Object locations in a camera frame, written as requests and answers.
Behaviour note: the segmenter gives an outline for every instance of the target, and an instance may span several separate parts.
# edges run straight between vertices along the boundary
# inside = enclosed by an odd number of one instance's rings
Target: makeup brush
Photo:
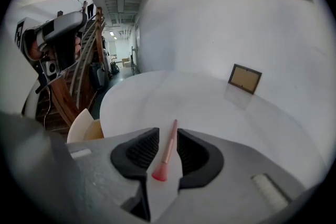
[[[152,173],[152,177],[158,181],[167,181],[167,173],[168,173],[168,163],[170,159],[170,155],[172,153],[174,141],[177,136],[177,120],[174,121],[173,130],[171,134],[171,138],[167,143],[166,149],[162,156],[162,160],[158,168]]]

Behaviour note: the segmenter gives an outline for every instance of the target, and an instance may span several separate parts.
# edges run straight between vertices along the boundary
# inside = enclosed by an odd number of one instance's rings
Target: white table
[[[178,180],[182,177],[176,142],[168,181],[162,183],[151,177],[161,160],[174,119],[178,119],[180,128],[255,148],[307,188],[326,173],[309,134],[266,100],[211,77],[174,71],[143,73],[125,79],[106,93],[100,122],[105,137],[160,128],[160,149],[147,171],[152,222],[177,197]]]

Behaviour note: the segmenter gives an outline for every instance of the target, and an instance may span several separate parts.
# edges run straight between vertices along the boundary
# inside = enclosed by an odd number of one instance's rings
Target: black bag
[[[89,69],[89,79],[90,79],[93,90],[97,91],[97,93],[102,93],[108,85],[108,83],[105,83],[104,85],[101,86],[99,83],[97,71],[98,69],[100,69],[100,67],[101,67],[100,63],[93,62],[90,65],[90,69]]]
[[[117,73],[119,73],[119,67],[117,66],[117,64],[115,62],[111,63],[111,69],[112,69],[112,75],[115,75]]]

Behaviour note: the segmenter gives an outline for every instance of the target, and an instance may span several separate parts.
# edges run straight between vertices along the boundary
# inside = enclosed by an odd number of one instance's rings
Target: chair
[[[67,143],[82,142],[87,140],[104,138],[100,120],[93,120],[90,112],[84,109],[73,121]]]

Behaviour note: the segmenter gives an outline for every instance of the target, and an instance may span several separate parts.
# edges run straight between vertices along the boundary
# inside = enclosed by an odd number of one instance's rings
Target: ceiling light
[[[123,13],[125,9],[125,0],[117,0],[118,13]]]

